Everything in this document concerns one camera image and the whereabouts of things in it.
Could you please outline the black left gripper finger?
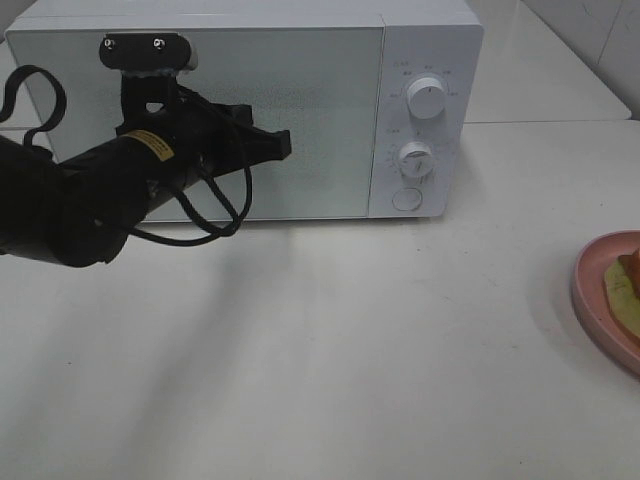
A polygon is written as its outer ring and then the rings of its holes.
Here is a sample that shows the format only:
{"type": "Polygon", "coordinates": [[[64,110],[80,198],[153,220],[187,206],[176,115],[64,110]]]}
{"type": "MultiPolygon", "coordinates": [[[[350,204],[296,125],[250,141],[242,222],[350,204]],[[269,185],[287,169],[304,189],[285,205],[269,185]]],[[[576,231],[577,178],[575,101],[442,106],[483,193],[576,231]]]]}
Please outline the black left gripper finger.
{"type": "Polygon", "coordinates": [[[211,109],[213,110],[213,117],[216,120],[216,124],[219,127],[224,126],[229,121],[238,125],[253,125],[253,111],[250,105],[212,103],[211,109]]]}
{"type": "Polygon", "coordinates": [[[289,130],[267,132],[255,127],[240,127],[238,132],[250,165],[282,161],[292,153],[289,130]]]}

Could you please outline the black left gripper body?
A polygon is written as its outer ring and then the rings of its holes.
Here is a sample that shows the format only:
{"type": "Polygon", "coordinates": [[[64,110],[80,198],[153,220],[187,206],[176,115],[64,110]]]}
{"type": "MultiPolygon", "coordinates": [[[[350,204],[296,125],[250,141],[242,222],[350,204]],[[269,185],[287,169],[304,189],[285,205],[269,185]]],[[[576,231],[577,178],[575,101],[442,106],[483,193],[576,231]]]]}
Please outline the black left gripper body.
{"type": "Polygon", "coordinates": [[[198,181],[200,173],[218,177],[249,167],[239,128],[231,121],[219,127],[211,102],[179,85],[174,108],[148,104],[148,112],[123,121],[119,137],[135,140],[151,152],[154,165],[150,178],[185,188],[198,181]]]}

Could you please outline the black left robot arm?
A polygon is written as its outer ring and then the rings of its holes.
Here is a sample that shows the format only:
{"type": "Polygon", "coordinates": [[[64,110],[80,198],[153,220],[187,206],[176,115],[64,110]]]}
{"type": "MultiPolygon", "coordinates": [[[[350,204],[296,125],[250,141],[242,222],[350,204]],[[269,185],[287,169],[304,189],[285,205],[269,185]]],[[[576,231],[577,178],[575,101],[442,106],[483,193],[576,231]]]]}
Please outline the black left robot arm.
{"type": "Polygon", "coordinates": [[[1,140],[1,252],[82,268],[111,262],[128,237],[176,247],[234,235],[253,200],[251,169],[291,153],[286,130],[253,124],[248,105],[178,87],[157,112],[123,109],[115,138],[57,163],[33,138],[1,140]]]}

